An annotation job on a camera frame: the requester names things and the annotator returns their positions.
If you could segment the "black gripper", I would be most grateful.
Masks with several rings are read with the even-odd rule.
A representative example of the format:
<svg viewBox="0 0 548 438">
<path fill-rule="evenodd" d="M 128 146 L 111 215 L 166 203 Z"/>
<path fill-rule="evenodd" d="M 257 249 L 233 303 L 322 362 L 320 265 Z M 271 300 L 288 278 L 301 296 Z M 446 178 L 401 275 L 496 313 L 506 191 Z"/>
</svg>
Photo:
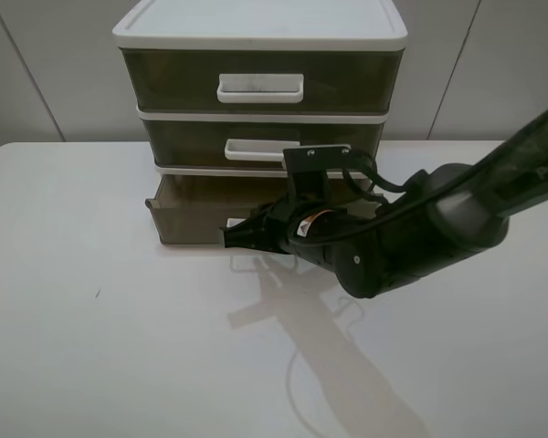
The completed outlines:
<svg viewBox="0 0 548 438">
<path fill-rule="evenodd" d="M 346 208 L 305 205 L 293 209 L 286 198 L 263 204 L 249 218 L 222 230 L 222 246 L 294 255 L 325 269 L 359 269 L 361 239 L 340 238 L 361 218 Z"/>
</svg>

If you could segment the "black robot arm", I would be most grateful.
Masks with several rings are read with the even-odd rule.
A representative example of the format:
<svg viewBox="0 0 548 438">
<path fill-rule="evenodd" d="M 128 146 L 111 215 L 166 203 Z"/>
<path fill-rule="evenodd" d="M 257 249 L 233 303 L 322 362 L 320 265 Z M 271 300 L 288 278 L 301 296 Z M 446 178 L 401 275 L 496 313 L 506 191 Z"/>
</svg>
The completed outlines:
<svg viewBox="0 0 548 438">
<path fill-rule="evenodd" d="M 225 247 L 289 254 L 372 298 L 499 245 L 511 216 L 548 201 L 548 110 L 473 165 L 397 185 L 343 145 L 287 149 L 288 190 L 222 229 Z"/>
</svg>

